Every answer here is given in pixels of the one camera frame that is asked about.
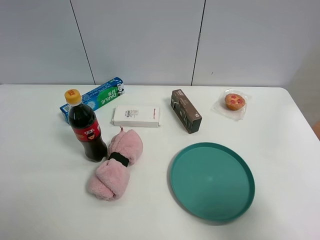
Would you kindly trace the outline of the brown espresso capsule box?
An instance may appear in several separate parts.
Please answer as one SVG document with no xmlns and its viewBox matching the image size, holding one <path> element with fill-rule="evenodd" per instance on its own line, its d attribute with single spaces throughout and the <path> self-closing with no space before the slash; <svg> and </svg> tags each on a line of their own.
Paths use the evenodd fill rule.
<svg viewBox="0 0 320 240">
<path fill-rule="evenodd" d="M 199 131 L 202 116 L 181 89 L 172 91 L 170 105 L 189 134 Z"/>
</svg>

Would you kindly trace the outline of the white flat box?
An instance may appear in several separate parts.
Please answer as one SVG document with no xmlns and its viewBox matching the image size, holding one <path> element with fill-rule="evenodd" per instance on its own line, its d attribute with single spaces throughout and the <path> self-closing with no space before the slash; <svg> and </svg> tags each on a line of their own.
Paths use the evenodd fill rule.
<svg viewBox="0 0 320 240">
<path fill-rule="evenodd" d="M 120 127 L 160 126 L 160 108 L 158 106 L 118 105 L 115 108 L 112 123 Z"/>
</svg>

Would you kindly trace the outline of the blue green toothpaste box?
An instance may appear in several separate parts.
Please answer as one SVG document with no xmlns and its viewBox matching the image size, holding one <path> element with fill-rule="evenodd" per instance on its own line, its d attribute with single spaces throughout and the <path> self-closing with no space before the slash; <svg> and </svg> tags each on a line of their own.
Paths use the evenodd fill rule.
<svg viewBox="0 0 320 240">
<path fill-rule="evenodd" d="M 80 95 L 77 89 L 70 89 L 66 96 L 71 102 L 60 107 L 68 122 L 71 120 L 73 127 L 84 127 L 94 122 L 94 111 L 105 106 L 125 93 L 124 82 L 115 77 L 108 82 Z"/>
</svg>

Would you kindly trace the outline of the wrapped small cake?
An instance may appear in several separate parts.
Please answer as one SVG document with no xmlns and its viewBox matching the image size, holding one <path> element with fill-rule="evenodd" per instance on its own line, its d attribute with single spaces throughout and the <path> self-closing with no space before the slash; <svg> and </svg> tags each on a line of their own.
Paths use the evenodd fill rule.
<svg viewBox="0 0 320 240">
<path fill-rule="evenodd" d="M 227 117 L 234 121 L 240 121 L 244 118 L 250 96 L 235 90 L 225 90 L 217 101 L 212 105 L 211 111 Z"/>
</svg>

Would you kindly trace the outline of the cola bottle yellow cap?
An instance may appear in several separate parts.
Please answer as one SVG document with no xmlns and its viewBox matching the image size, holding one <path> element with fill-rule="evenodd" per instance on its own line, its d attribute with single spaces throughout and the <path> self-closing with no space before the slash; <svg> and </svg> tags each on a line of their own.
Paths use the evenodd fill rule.
<svg viewBox="0 0 320 240">
<path fill-rule="evenodd" d="M 67 90 L 64 97 L 69 105 L 68 123 L 84 147 L 85 155 L 93 162 L 100 162 L 107 156 L 108 148 L 102 139 L 101 127 L 95 112 L 83 103 L 77 89 Z"/>
</svg>

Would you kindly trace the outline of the teal round plate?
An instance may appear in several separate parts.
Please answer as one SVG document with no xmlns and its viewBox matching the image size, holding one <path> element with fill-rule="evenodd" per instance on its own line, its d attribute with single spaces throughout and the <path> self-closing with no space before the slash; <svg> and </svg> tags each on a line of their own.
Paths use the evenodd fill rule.
<svg viewBox="0 0 320 240">
<path fill-rule="evenodd" d="M 215 223 L 240 218 L 255 197 L 247 163 L 230 148 L 199 142 L 182 149 L 169 167 L 170 188 L 190 214 Z"/>
</svg>

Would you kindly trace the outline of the pink rolled towel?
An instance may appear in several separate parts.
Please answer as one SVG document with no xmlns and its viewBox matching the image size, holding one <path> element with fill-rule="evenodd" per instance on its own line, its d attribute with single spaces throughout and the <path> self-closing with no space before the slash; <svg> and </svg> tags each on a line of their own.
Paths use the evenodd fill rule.
<svg viewBox="0 0 320 240">
<path fill-rule="evenodd" d="M 109 144 L 109 153 L 88 181 L 87 190 L 105 201 L 120 199 L 128 186 L 130 171 L 143 152 L 143 142 L 138 133 L 130 129 L 115 135 Z"/>
</svg>

